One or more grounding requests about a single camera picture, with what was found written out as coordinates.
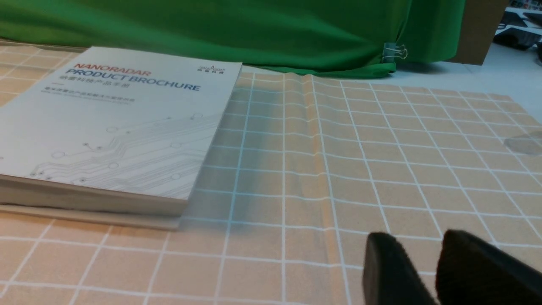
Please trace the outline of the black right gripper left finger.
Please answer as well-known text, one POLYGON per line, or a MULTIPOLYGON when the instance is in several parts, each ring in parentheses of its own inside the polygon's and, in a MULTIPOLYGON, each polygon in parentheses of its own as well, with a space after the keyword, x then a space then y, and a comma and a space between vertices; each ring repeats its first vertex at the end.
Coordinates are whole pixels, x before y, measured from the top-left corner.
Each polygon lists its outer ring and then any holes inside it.
POLYGON ((435 305, 404 247, 391 234, 371 232, 362 289, 366 305, 435 305))

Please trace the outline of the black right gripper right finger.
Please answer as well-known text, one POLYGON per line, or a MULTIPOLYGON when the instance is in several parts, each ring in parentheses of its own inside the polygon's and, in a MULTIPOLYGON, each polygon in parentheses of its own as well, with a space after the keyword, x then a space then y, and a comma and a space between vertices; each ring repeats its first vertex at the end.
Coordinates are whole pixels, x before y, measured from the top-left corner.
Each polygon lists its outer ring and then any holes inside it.
POLYGON ((542 274, 465 230, 445 232, 435 288, 442 305, 540 305, 542 274))

